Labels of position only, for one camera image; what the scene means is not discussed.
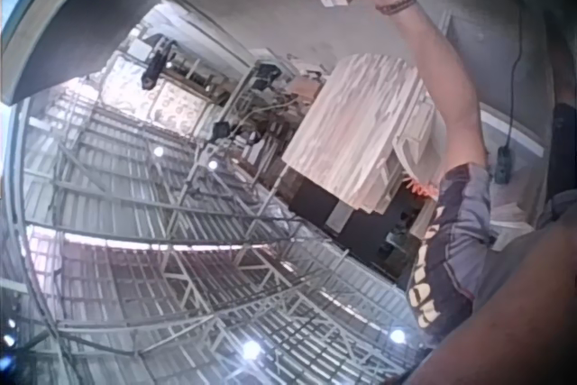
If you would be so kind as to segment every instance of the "leather bracelet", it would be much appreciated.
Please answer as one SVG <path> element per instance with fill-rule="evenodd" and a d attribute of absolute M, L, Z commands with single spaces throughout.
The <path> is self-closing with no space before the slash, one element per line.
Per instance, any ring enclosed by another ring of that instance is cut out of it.
<path fill-rule="evenodd" d="M 393 4 L 376 6 L 376 8 L 377 11 L 379 11 L 381 14 L 394 15 L 400 13 L 401 11 L 406 10 L 410 6 L 414 5 L 416 2 L 417 0 L 398 0 Z"/>

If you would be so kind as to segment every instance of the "metal frame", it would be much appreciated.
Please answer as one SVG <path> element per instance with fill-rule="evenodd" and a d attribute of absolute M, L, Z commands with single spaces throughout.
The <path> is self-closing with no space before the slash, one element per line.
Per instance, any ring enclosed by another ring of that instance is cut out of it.
<path fill-rule="evenodd" d="M 28 276 L 16 352 L 39 382 L 374 383 L 415 362 L 404 295 L 278 201 L 284 172 L 254 188 L 99 103 L 63 96 L 40 119 L 29 104 L 14 114 L 6 181 Z"/>

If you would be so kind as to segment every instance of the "person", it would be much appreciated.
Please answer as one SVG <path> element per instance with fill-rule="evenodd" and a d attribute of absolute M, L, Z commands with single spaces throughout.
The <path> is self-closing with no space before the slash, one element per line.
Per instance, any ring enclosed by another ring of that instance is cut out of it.
<path fill-rule="evenodd" d="M 417 0 L 371 1 L 408 46 L 447 136 L 437 209 L 408 291 L 436 348 L 402 383 L 554 383 L 554 375 L 577 383 L 567 381 L 563 363 L 577 359 L 571 349 L 577 342 L 577 111 L 575 67 L 561 32 L 551 17 L 545 20 L 556 98 L 549 200 L 536 232 L 494 252 L 490 174 L 472 80 Z"/>

